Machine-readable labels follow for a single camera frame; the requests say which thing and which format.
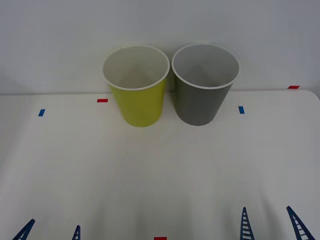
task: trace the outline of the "gray paper cup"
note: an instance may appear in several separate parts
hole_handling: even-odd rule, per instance
[[[240,62],[229,50],[213,44],[191,44],[172,59],[176,113],[187,124],[210,123],[240,72]]]

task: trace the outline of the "red tape marker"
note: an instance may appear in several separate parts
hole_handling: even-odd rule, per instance
[[[108,98],[101,98],[101,99],[98,99],[96,102],[97,103],[107,103],[108,102]]]
[[[291,85],[288,87],[288,89],[298,89],[300,86],[294,86],[294,85]]]

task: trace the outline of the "blue tape marker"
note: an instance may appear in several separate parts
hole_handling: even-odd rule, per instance
[[[38,117],[42,117],[45,113],[45,109],[41,109],[40,112],[39,112],[39,115]]]
[[[239,113],[240,114],[245,114],[245,110],[244,110],[243,106],[238,106],[238,108],[239,108]]]

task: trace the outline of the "tape marker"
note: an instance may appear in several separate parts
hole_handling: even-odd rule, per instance
[[[288,87],[288,89],[298,89],[300,86],[291,85]]]
[[[40,112],[39,112],[39,115],[38,117],[42,117],[45,113],[45,109],[41,109]]]
[[[107,103],[108,102],[108,98],[100,98],[96,102],[97,103]]]
[[[244,110],[243,106],[238,106],[238,108],[239,108],[239,113],[240,114],[245,114],[245,110]]]

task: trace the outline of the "white wall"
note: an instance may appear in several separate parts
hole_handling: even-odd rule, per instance
[[[319,0],[0,0],[0,94],[104,93],[105,57],[152,44],[230,48],[233,89],[300,85],[320,96]]]

